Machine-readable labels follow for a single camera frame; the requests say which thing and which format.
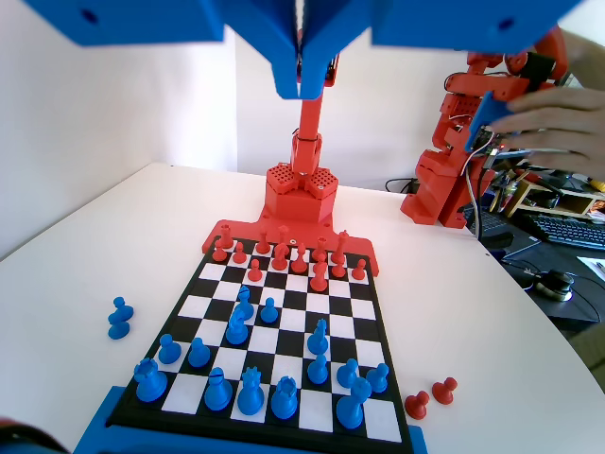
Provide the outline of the person hand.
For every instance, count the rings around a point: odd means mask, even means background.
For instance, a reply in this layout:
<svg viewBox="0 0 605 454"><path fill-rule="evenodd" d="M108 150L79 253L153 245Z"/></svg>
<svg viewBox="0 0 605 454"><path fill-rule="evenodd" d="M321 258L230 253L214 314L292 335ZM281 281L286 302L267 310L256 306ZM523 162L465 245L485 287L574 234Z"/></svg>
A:
<svg viewBox="0 0 605 454"><path fill-rule="evenodd" d="M510 148L531 152L536 166L604 180L604 93L554 88L519 97L511 115L492 123Z"/></svg>

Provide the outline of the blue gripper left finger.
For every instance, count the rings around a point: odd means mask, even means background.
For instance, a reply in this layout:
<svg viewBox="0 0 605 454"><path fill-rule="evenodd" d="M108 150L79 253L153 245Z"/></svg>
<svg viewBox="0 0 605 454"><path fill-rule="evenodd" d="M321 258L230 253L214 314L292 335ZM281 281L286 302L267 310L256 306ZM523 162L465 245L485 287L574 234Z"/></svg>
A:
<svg viewBox="0 0 605 454"><path fill-rule="evenodd" d="M298 99L296 2L225 1L224 21L270 63L277 94Z"/></svg>

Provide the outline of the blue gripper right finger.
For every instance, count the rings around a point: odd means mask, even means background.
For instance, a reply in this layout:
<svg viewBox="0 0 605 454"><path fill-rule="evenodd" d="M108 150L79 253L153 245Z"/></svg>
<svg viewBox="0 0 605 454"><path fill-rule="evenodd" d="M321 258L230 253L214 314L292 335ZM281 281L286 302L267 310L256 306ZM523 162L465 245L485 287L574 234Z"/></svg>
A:
<svg viewBox="0 0 605 454"><path fill-rule="evenodd" d="M322 93L328 63L372 21L372 1L305 1L302 18L301 99Z"/></svg>

